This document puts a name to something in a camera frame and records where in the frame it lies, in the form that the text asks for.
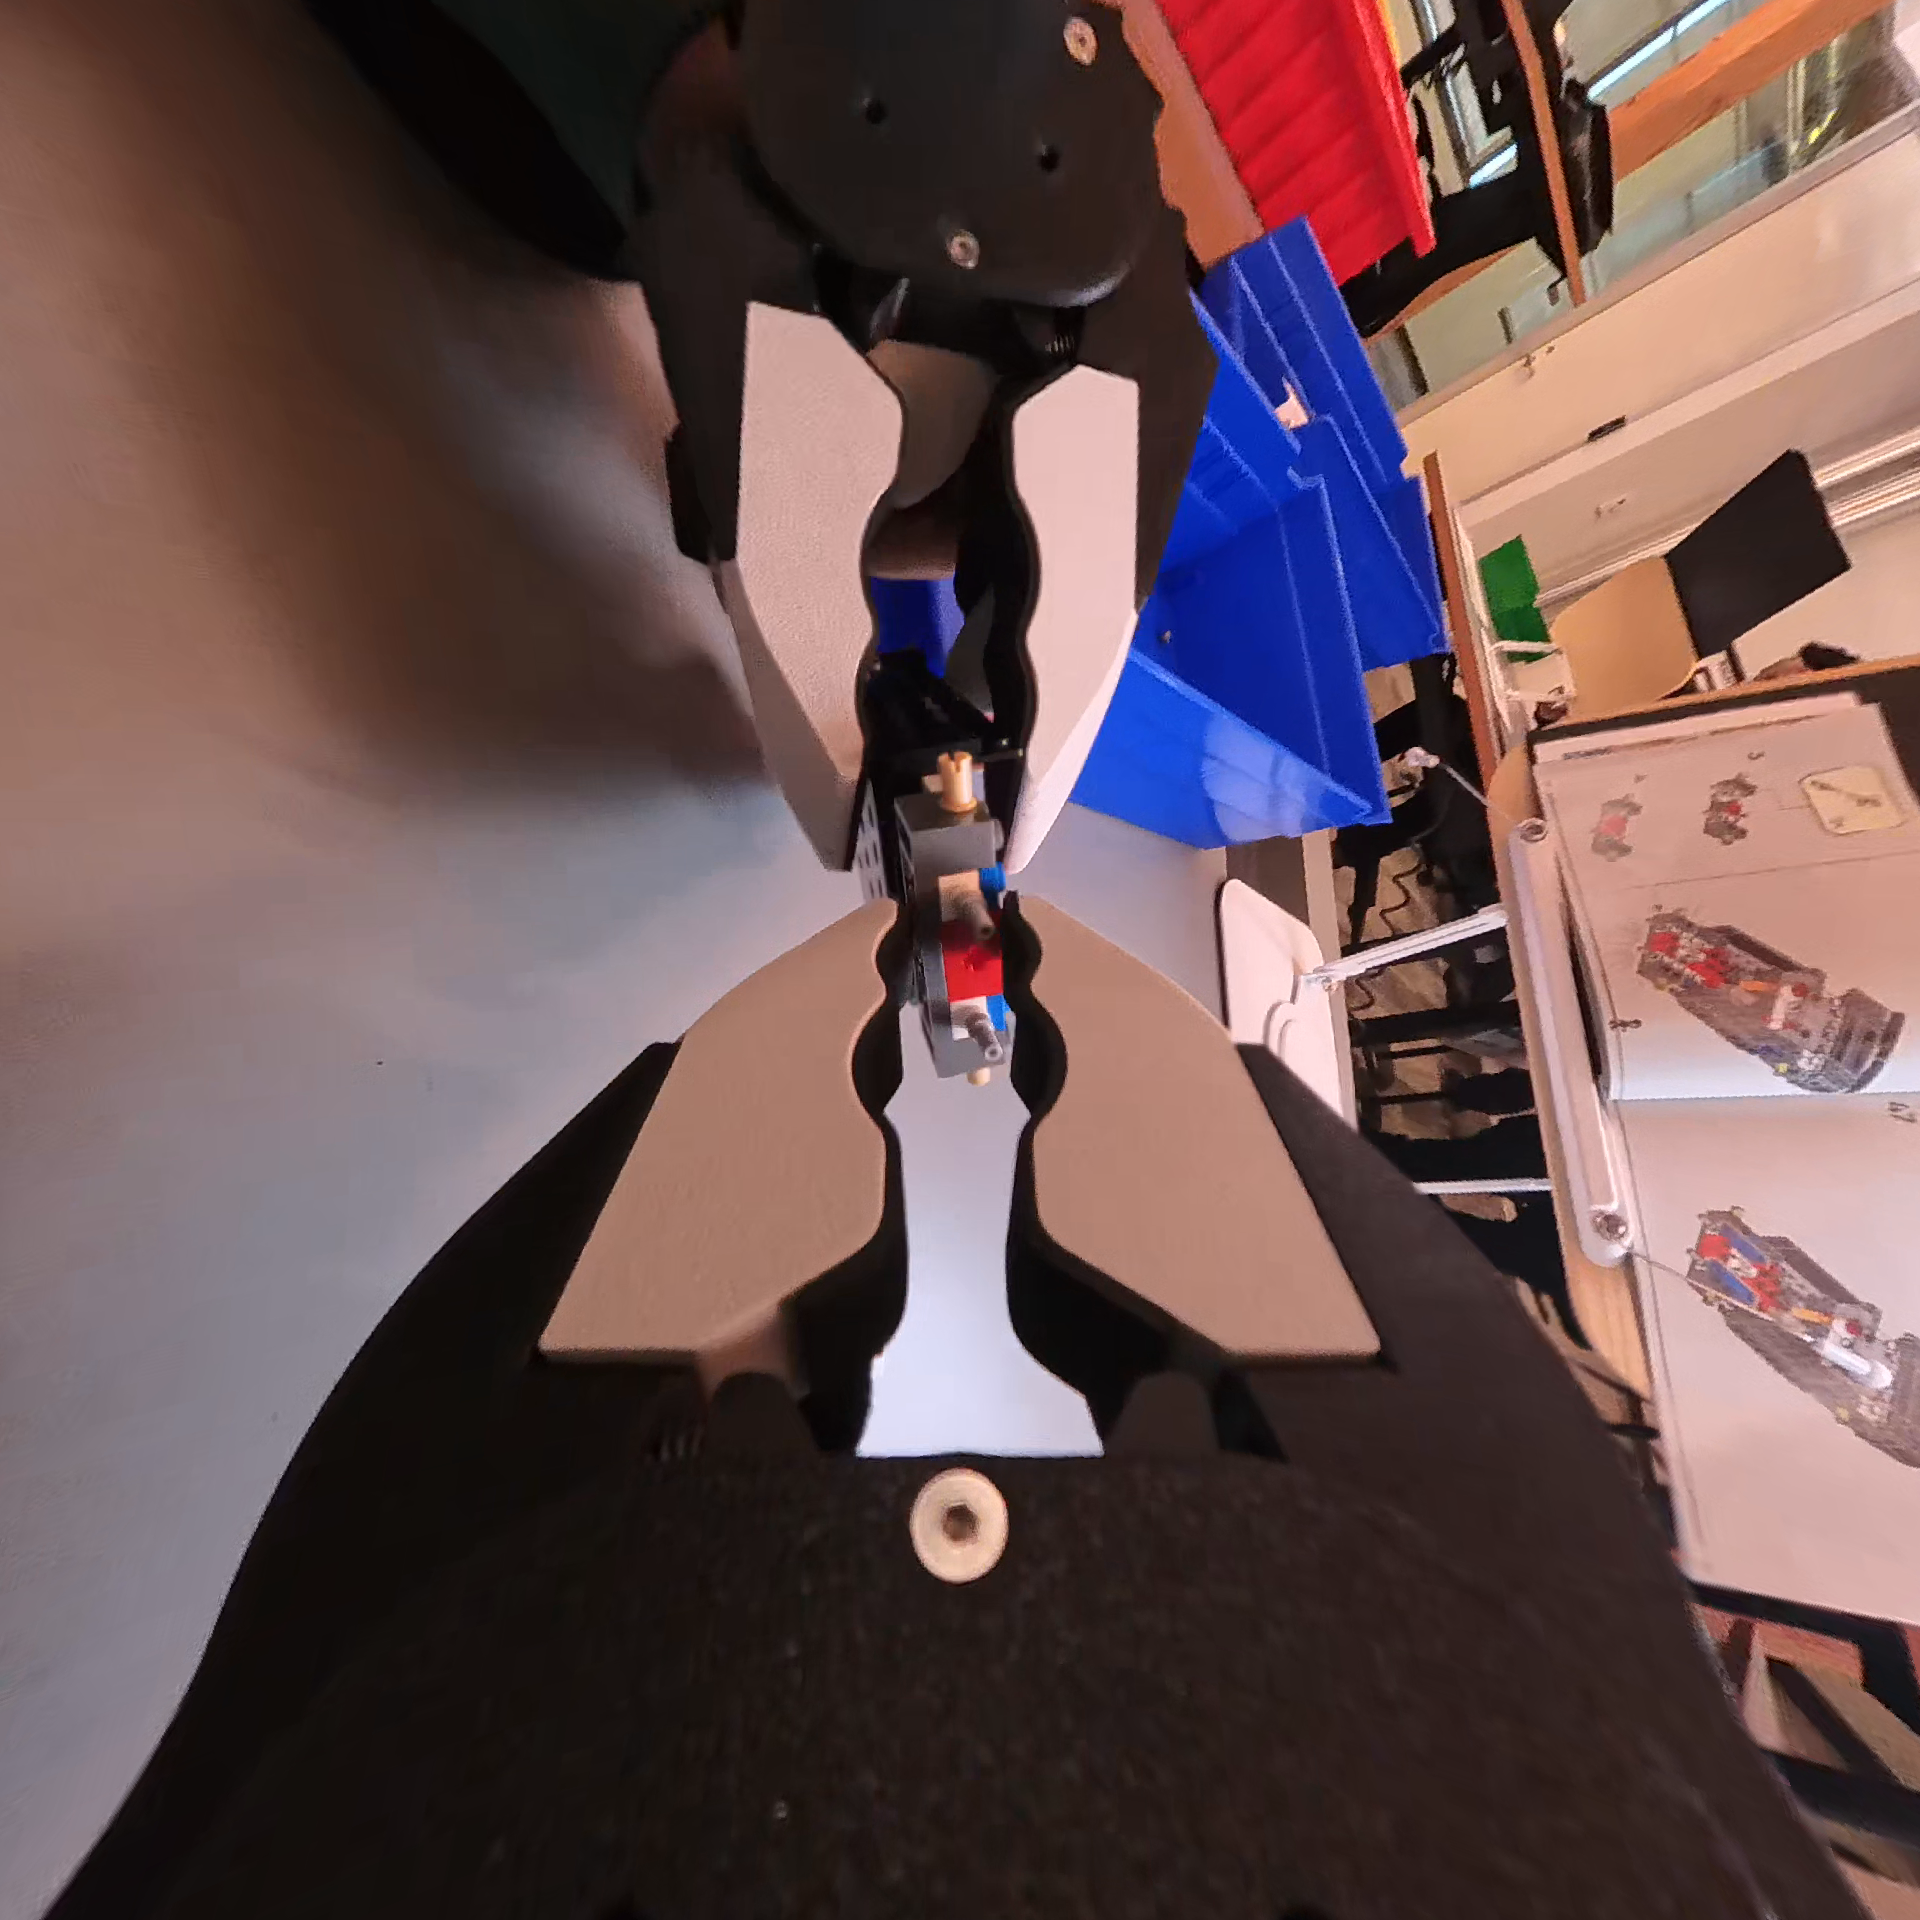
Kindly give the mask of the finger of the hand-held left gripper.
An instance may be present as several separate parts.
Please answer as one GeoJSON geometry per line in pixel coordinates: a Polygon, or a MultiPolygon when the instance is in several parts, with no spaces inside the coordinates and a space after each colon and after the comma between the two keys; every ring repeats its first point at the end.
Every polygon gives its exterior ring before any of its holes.
{"type": "Polygon", "coordinates": [[[821,314],[751,303],[733,559],[717,564],[762,755],[827,870],[853,861],[874,643],[869,522],[895,485],[900,394],[821,314]]]}
{"type": "Polygon", "coordinates": [[[1014,502],[1031,535],[1020,616],[1030,721],[1006,872],[1020,876],[1077,786],[1137,624],[1140,387],[1062,372],[1014,410],[1014,502]]]}

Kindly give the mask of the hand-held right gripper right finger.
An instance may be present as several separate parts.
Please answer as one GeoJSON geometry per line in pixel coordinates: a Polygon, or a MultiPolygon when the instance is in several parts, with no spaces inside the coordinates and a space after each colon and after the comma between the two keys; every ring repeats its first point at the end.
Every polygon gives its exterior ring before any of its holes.
{"type": "Polygon", "coordinates": [[[1006,911],[1026,1111],[1006,1297],[1091,1421],[1140,1382],[1382,1361],[1362,1292],[1228,1030],[1067,911],[1006,911]]]}

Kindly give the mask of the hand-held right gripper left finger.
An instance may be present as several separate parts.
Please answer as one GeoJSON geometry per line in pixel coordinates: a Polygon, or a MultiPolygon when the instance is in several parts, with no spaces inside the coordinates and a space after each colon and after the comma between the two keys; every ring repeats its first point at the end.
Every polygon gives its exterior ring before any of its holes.
{"type": "Polygon", "coordinates": [[[895,903],[866,903],[685,1030],[545,1361],[766,1373],[815,1419],[866,1415],[908,1302],[895,938],[895,903]]]}

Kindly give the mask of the blue plastic bin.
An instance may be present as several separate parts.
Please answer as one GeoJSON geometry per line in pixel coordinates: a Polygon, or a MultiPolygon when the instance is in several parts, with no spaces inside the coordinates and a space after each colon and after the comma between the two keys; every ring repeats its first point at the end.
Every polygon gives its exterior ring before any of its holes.
{"type": "Polygon", "coordinates": [[[1308,220],[1233,253],[1201,302],[1326,495],[1362,667],[1446,652],[1428,495],[1308,220]]]}
{"type": "MultiPolygon", "coordinates": [[[[1383,786],[1326,495],[1191,306],[1217,355],[1214,394],[1163,567],[1136,568],[1132,647],[1071,801],[1202,851],[1368,823],[1383,786]]],[[[874,363],[903,390],[908,437],[869,544],[869,596],[881,578],[954,586],[993,716],[1025,755],[1018,624],[1035,555],[1014,502],[1018,405],[960,353],[885,342],[874,363]]]]}

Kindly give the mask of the partly built lego car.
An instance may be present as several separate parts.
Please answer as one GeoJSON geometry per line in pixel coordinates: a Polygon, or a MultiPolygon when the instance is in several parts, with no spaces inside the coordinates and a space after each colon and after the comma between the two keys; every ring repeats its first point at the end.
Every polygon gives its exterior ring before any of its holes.
{"type": "Polygon", "coordinates": [[[1000,922],[1025,755],[949,581],[881,578],[872,608],[853,872],[897,907],[897,1000],[918,1011],[935,1072],[983,1087],[1014,1064],[1000,922]]]}

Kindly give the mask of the white book stand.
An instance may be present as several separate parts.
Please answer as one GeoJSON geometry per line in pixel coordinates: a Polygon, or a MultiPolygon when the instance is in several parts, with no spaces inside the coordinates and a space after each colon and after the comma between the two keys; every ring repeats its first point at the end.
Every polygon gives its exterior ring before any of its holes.
{"type": "Polygon", "coordinates": [[[1561,1240],[1593,1266],[1616,1266],[1642,1248],[1642,1209],[1589,1049],[1597,1018],[1580,987],[1561,838],[1526,801],[1486,801],[1486,819],[1501,899],[1368,950],[1326,958],[1305,922],[1248,884],[1228,880],[1217,895],[1225,1022],[1234,1042],[1267,1050],[1335,1115],[1358,1124],[1344,990],[1383,968],[1505,935],[1527,1069],[1544,1103],[1550,1174],[1438,1179],[1417,1189],[1428,1198],[1551,1198],[1561,1240]]]}

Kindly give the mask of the red plastic bin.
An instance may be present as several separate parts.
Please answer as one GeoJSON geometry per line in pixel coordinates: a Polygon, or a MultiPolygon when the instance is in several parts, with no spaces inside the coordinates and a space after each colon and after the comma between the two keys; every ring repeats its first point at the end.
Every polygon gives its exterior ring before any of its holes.
{"type": "Polygon", "coordinates": [[[1156,2],[1163,176],[1214,268],[1308,223],[1335,281],[1435,249],[1383,2],[1156,2]]]}

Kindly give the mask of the green plastic bin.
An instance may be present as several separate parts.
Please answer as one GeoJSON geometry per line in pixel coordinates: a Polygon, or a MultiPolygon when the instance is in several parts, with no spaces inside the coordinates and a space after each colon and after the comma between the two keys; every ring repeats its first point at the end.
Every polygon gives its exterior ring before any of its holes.
{"type": "Polygon", "coordinates": [[[1508,647],[1550,650],[1550,620],[1540,616],[1540,582],[1527,541],[1513,537],[1479,559],[1481,596],[1497,640],[1508,647]]]}

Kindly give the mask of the cardboard box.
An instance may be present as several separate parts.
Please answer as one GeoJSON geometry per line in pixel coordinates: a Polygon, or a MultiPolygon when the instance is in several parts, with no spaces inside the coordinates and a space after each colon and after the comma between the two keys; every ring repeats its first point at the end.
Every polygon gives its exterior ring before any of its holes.
{"type": "Polygon", "coordinates": [[[1626,567],[1565,605],[1550,640],[1573,723],[1685,694],[1700,667],[1668,559],[1626,567]]]}

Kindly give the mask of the open instruction booklet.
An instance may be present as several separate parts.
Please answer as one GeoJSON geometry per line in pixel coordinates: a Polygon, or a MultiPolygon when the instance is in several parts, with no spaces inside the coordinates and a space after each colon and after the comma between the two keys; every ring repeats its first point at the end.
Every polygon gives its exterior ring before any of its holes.
{"type": "Polygon", "coordinates": [[[1918,1626],[1918,667],[1550,731],[1531,784],[1568,1199],[1681,1565],[1918,1626]]]}

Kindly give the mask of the black standing desk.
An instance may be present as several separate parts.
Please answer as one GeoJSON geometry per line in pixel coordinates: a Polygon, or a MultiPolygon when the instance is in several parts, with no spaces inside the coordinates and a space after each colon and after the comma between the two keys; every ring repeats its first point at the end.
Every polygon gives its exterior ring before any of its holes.
{"type": "Polygon", "coordinates": [[[1568,55],[1572,2],[1454,2],[1448,21],[1401,67],[1428,187],[1433,246],[1401,241],[1340,284],[1358,333],[1387,333],[1431,294],[1505,253],[1532,246],[1568,291],[1584,287],[1589,253],[1615,229],[1608,112],[1568,55]],[[1462,183],[1444,187],[1428,108],[1474,97],[1494,150],[1461,153],[1462,183]]]}

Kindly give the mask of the black computer monitor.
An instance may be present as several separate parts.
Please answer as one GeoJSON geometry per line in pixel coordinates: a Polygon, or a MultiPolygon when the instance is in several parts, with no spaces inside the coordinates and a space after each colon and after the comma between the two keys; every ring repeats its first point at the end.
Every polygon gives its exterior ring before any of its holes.
{"type": "Polygon", "coordinates": [[[1693,662],[1730,655],[1765,620],[1853,568],[1813,460],[1791,448],[1666,555],[1693,662]]]}

